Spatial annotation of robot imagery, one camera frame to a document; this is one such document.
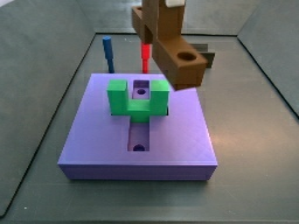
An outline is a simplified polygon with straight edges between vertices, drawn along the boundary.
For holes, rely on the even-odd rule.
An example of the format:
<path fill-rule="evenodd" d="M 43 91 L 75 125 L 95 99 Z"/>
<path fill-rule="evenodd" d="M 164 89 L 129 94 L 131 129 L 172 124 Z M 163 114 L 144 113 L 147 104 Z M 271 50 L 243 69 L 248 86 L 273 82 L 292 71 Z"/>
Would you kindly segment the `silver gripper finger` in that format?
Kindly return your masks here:
<path fill-rule="evenodd" d="M 180 7 L 185 5 L 185 0 L 164 0 L 167 7 Z"/>

